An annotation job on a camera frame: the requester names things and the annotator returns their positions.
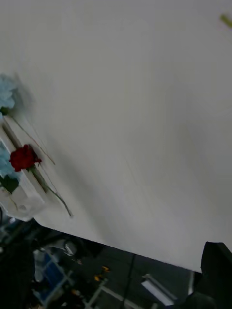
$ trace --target green stem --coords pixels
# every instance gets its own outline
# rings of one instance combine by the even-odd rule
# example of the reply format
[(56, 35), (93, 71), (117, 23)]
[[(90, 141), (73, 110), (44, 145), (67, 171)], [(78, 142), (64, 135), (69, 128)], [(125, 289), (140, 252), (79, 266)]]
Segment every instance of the green stem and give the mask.
[(36, 177), (38, 177), (41, 181), (41, 186), (44, 187), (45, 189), (48, 189), (50, 192), (52, 192), (64, 205), (67, 213), (69, 214), (70, 217), (73, 217), (73, 214), (71, 213), (70, 209), (68, 208), (67, 204), (65, 203), (65, 201), (59, 196), (59, 194), (57, 194), (55, 191), (53, 191), (45, 182), (44, 178), (37, 173), (37, 169), (36, 168), (31, 168), (30, 171), (32, 172), (32, 174), (34, 174)]
[(57, 194), (55, 193), (48, 185), (44, 185), (44, 187), (46, 189), (48, 189), (49, 191), (51, 191), (64, 205), (67, 213), (69, 214), (70, 217), (73, 217), (73, 214), (71, 213), (70, 209), (68, 208), (67, 204), (65, 203), (65, 201)]
[(43, 148), (37, 143), (37, 141), (17, 122), (17, 120), (13, 117), (10, 116), (11, 119), (20, 127), (20, 129), (28, 136), (30, 137), (31, 140), (33, 140), (33, 142), (36, 144), (37, 147), (40, 148), (40, 150), (48, 157), (48, 159), (54, 164), (55, 162), (53, 161), (53, 159), (43, 150)]

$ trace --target rose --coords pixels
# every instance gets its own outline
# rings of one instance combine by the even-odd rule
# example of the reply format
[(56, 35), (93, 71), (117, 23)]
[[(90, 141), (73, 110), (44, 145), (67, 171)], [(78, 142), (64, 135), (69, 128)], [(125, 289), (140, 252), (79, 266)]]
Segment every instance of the rose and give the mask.
[(34, 149), (30, 145), (24, 145), (11, 153), (9, 162), (11, 162), (15, 171), (19, 172), (22, 169), (33, 167), (35, 163), (40, 163), (41, 159), (37, 157)]

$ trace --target blue hydrangea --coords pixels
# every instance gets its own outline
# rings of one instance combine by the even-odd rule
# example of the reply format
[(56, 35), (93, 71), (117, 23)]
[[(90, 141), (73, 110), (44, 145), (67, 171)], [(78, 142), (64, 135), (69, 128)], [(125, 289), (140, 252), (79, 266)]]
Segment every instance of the blue hydrangea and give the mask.
[(5, 107), (12, 109), (15, 105), (13, 99), (13, 91), (17, 88), (16, 84), (4, 74), (0, 75), (0, 109)]
[(0, 176), (5, 177), (8, 175), (10, 178), (20, 179), (21, 173), (15, 172), (15, 169), (12, 167), (10, 160), (10, 153), (4, 146), (2, 142), (0, 142)]

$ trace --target green leaf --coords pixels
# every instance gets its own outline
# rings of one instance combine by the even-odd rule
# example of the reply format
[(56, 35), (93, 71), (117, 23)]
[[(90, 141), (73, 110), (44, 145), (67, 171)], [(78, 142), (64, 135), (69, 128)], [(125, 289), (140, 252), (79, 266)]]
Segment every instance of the green leaf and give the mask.
[(19, 184), (18, 179), (10, 178), (8, 175), (6, 175), (4, 178), (0, 176), (0, 183), (10, 194), (14, 192)]
[(5, 116), (5, 115), (8, 114), (8, 108), (6, 108), (6, 107), (1, 107), (1, 108), (0, 108), (0, 112), (2, 113), (3, 116)]

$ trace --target table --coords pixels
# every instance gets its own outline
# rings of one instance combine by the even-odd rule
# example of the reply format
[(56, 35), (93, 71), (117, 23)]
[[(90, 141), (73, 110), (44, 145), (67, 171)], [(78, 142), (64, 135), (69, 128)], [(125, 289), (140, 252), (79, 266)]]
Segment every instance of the table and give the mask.
[(229, 1), (11, 2), (1, 68), (74, 214), (53, 203), (37, 222), (196, 271), (206, 241), (232, 249)]

